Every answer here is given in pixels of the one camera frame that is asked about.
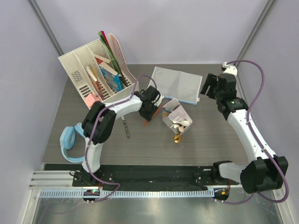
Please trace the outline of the orange plastic utensil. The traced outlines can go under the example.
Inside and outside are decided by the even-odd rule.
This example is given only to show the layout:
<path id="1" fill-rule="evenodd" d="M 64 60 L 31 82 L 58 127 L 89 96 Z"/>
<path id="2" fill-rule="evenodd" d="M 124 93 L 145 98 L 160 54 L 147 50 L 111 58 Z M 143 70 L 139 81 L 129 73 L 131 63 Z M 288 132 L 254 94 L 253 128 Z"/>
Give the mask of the orange plastic utensil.
<path id="1" fill-rule="evenodd" d="M 151 118 L 154 118 L 154 117 L 161 111 L 162 107 L 163 107 L 163 105 L 159 106 L 158 109 L 157 109 L 156 112 L 152 115 Z M 149 121 L 146 120 L 146 121 L 143 123 L 143 126 L 145 126 L 148 122 L 149 122 Z"/>

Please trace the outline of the silver table knife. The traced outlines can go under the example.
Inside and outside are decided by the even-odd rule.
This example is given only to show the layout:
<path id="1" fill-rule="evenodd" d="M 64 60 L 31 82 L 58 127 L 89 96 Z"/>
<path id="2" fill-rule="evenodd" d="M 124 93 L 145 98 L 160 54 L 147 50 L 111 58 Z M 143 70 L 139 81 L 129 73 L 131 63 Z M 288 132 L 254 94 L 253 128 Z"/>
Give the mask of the silver table knife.
<path id="1" fill-rule="evenodd" d="M 124 125 L 126 136 L 129 139 L 130 138 L 130 134 L 129 134 L 129 130 L 128 130 L 128 125 L 127 125 L 126 119 L 125 119 L 124 116 L 122 116 L 121 119 L 122 119 L 122 122 L 123 122 L 123 125 Z"/>

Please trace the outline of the white utensil container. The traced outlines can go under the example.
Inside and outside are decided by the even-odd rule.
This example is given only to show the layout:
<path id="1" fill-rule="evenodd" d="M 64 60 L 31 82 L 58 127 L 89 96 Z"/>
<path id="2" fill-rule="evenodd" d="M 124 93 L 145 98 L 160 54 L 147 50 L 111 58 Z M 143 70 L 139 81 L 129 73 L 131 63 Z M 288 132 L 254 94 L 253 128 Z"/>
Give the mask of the white utensil container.
<path id="1" fill-rule="evenodd" d="M 177 105 L 181 105 L 181 103 L 176 99 L 172 99 L 171 101 L 169 101 L 167 104 L 165 104 L 163 107 L 166 107 L 167 109 L 173 109 L 175 106 Z M 172 122 L 173 121 L 182 121 L 182 120 L 188 120 L 190 122 L 190 125 L 185 127 L 185 131 L 180 133 L 177 128 L 174 128 L 172 126 Z M 169 116 L 167 117 L 163 117 L 162 116 L 162 121 L 175 133 L 179 133 L 179 134 L 184 134 L 190 127 L 192 124 L 192 119 L 191 117 L 188 115 L 188 113 L 185 111 L 185 109 L 183 108 L 183 106 L 181 105 L 178 109 L 176 109 L 174 112 L 172 112 Z"/>

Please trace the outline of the grey cloth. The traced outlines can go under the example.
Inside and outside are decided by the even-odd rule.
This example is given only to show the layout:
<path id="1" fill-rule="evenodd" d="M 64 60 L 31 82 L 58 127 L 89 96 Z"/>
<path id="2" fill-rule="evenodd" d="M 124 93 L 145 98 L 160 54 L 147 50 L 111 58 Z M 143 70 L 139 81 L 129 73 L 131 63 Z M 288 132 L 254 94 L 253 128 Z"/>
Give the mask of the grey cloth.
<path id="1" fill-rule="evenodd" d="M 199 102 L 202 76 L 155 67 L 151 77 L 149 85 L 156 87 L 165 98 L 176 98 L 191 105 Z"/>

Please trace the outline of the white ceramic spoon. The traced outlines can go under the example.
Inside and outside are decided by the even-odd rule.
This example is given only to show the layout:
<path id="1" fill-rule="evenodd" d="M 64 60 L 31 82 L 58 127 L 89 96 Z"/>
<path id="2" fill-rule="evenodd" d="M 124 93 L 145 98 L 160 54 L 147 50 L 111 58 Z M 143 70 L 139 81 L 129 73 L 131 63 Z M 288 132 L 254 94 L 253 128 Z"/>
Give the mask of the white ceramic spoon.
<path id="1" fill-rule="evenodd" d="M 174 128 L 179 128 L 179 127 L 183 127 L 183 128 L 185 128 L 185 127 L 187 127 L 187 126 L 189 126 L 190 125 L 190 122 L 188 121 L 188 120 L 182 120 L 182 121 L 173 121 L 172 122 L 172 126 L 174 127 Z"/>

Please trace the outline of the gold metal spoon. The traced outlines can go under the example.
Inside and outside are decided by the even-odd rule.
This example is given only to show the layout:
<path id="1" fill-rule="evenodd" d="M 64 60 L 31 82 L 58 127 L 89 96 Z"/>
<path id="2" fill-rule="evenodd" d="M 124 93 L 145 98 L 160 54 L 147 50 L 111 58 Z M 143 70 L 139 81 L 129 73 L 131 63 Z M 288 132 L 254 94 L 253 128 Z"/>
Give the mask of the gold metal spoon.
<path id="1" fill-rule="evenodd" d="M 175 143 L 180 143 L 182 140 L 181 134 L 179 134 L 179 133 L 175 134 L 175 136 L 173 137 L 173 140 Z"/>

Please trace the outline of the white desktop file organizer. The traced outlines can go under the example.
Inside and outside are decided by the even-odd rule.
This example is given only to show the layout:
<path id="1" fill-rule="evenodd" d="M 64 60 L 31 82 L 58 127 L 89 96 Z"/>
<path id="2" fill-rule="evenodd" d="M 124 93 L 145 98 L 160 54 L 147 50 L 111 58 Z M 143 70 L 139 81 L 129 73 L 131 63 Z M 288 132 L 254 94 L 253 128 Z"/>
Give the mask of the white desktop file organizer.
<path id="1" fill-rule="evenodd" d="M 120 43 L 116 37 L 110 33 L 106 35 L 106 38 L 128 84 L 128 87 L 124 87 L 122 91 L 114 92 L 106 83 L 99 68 L 97 60 L 99 56 L 110 59 L 107 48 L 101 39 L 85 44 L 58 58 L 83 101 L 85 101 L 85 98 L 89 93 L 93 93 L 99 97 L 85 70 L 86 66 L 93 67 L 96 73 L 96 77 L 101 85 L 101 90 L 105 98 L 104 100 L 101 100 L 99 97 L 103 103 L 114 102 L 127 97 L 131 94 L 136 82 L 136 78 L 128 70 Z"/>

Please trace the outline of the beige wooden spoon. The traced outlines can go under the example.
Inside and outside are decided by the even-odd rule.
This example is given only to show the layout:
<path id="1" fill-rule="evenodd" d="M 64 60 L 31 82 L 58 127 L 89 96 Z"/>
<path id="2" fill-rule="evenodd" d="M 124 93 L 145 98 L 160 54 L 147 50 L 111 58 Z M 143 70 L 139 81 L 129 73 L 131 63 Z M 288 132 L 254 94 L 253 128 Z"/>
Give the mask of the beige wooden spoon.
<path id="1" fill-rule="evenodd" d="M 178 126 L 178 127 L 177 127 L 177 130 L 178 130 L 180 133 L 182 133 L 182 132 L 185 131 L 185 127 L 184 127 L 184 126 Z"/>

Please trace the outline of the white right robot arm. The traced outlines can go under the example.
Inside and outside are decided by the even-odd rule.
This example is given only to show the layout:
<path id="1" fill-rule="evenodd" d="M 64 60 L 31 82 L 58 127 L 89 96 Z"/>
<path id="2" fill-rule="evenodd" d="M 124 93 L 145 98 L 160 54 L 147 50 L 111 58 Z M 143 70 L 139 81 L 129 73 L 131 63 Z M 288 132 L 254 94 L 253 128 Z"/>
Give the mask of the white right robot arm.
<path id="1" fill-rule="evenodd" d="M 249 194 L 281 188 L 288 161 L 284 156 L 277 156 L 257 130 L 248 105 L 237 97 L 235 76 L 209 73 L 200 93 L 216 101 L 218 111 L 235 130 L 249 161 L 247 166 L 231 161 L 215 162 L 212 181 L 222 184 L 230 179 L 241 184 Z"/>

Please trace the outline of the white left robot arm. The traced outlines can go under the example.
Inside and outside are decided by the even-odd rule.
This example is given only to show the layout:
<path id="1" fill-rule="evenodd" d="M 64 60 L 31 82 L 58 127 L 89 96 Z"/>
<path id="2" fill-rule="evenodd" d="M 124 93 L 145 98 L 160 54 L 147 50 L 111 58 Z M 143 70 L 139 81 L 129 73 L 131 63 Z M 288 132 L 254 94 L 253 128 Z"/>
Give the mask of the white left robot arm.
<path id="1" fill-rule="evenodd" d="M 86 140 L 82 167 L 86 171 L 83 180 L 87 185 L 95 186 L 99 182 L 100 175 L 96 171 L 100 168 L 102 147 L 110 137 L 115 121 L 132 112 L 138 112 L 146 121 L 151 121 L 163 98 L 155 87 L 149 86 L 121 100 L 92 105 L 81 125 Z"/>

